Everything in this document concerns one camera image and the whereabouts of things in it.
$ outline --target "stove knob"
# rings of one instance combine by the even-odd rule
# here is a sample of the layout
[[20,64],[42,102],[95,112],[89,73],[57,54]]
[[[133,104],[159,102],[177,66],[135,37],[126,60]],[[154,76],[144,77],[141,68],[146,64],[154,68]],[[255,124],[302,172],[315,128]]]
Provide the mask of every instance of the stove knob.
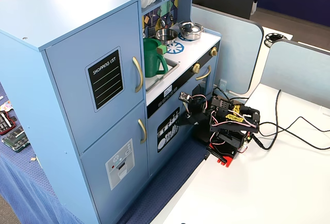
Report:
[[194,67],[192,68],[192,72],[195,74],[198,74],[200,72],[201,65],[199,63],[196,63]]
[[212,49],[211,49],[211,51],[210,51],[210,55],[212,56],[212,57],[214,57],[214,56],[216,56],[218,54],[218,52],[217,52],[217,48],[216,47],[213,47]]

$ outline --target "chalkboard label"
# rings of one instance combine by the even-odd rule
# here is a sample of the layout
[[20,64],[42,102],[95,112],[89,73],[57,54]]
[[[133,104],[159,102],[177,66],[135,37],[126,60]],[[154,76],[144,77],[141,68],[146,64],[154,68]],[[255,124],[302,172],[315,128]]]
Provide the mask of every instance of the chalkboard label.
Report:
[[166,144],[170,142],[172,138],[179,131],[179,115],[180,107],[178,107],[157,129],[157,152],[159,153]]
[[119,50],[88,68],[96,109],[123,90]]

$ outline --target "blue fabric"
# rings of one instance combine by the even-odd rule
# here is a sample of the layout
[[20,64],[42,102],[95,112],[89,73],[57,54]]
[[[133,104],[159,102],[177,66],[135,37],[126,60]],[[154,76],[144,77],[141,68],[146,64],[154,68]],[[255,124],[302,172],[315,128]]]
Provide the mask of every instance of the blue fabric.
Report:
[[150,223],[205,158],[206,146],[190,138],[126,211],[118,224]]
[[[8,100],[0,84],[0,105]],[[9,116],[16,116],[11,110]],[[0,194],[22,224],[81,224],[61,205],[31,146],[16,153],[0,142]]]

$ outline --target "shopping list sign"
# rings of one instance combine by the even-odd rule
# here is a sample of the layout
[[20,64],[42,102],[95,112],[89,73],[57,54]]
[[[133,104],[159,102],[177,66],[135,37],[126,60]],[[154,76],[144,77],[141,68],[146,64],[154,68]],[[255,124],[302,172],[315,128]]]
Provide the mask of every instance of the shopping list sign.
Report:
[[105,105],[123,90],[119,50],[88,68],[96,109]]

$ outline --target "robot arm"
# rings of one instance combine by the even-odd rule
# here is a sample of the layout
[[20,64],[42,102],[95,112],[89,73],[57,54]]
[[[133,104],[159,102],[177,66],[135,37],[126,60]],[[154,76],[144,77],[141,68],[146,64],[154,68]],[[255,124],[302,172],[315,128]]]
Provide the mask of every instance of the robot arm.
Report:
[[260,112],[256,109],[216,95],[207,100],[203,95],[181,92],[179,100],[186,106],[179,125],[196,125],[194,136],[207,143],[208,151],[227,167],[253,138],[252,133],[259,132]]

